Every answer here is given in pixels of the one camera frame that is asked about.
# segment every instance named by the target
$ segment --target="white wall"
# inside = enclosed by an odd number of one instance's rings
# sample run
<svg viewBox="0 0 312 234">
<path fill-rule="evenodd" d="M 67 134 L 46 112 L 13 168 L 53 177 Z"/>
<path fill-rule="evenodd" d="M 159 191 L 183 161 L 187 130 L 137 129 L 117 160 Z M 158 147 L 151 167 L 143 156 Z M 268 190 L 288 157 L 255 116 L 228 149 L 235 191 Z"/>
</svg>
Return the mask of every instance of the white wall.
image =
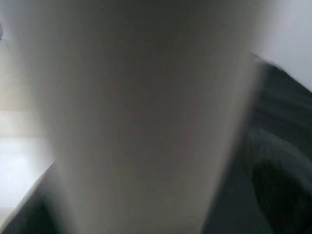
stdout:
<svg viewBox="0 0 312 234">
<path fill-rule="evenodd" d="M 312 90 L 312 1 L 276 0 L 256 53 Z"/>
</svg>

